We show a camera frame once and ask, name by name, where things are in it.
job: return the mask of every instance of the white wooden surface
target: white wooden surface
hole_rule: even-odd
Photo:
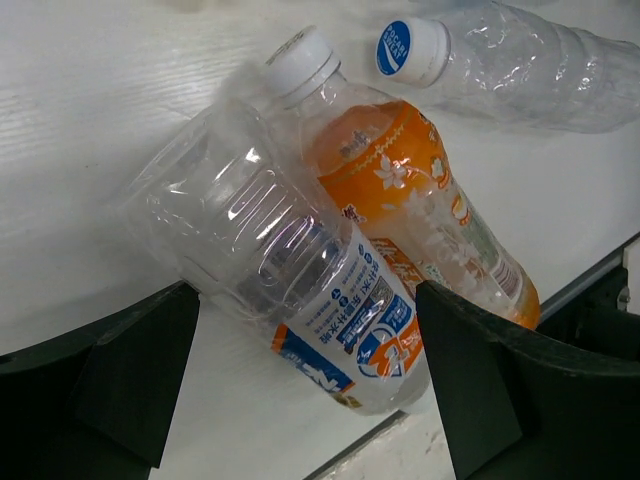
[[[0,354],[174,280],[130,245],[109,203],[188,118],[230,91],[224,79],[246,59],[316,23],[345,73],[369,81],[377,28],[408,9],[406,0],[5,0]],[[640,42],[633,3],[561,0],[541,11]],[[505,134],[425,111],[456,177],[542,299],[640,231],[640,125],[606,136]],[[420,428],[432,431],[434,418]],[[152,478],[299,480],[380,420],[334,405],[205,308]]]

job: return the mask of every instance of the crushed plastic bottle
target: crushed plastic bottle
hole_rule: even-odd
[[[427,88],[432,106],[477,118],[580,133],[640,116],[640,48],[490,2],[439,21],[383,30],[378,71]]]

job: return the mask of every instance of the white bottle cap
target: white bottle cap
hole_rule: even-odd
[[[376,49],[378,71],[390,80],[428,87],[449,61],[449,31],[435,20],[407,17],[391,22]]]
[[[309,26],[281,46],[269,60],[265,79],[287,107],[311,95],[340,67],[340,59],[318,31]]]

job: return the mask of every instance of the blue and white label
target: blue and white label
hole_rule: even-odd
[[[380,36],[376,53],[378,70],[384,75],[398,72],[407,61],[411,47],[411,34],[406,23],[391,23]]]
[[[278,327],[272,349],[355,407],[394,395],[422,341],[413,299],[355,230],[340,270],[307,308]]]

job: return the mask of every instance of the empty water bottle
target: empty water bottle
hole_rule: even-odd
[[[640,48],[491,2],[441,21],[390,23],[385,77],[429,88],[447,111],[504,123],[600,133],[640,116]]]
[[[231,104],[192,120],[122,210],[156,258],[343,405],[428,405],[413,298],[299,163]]]

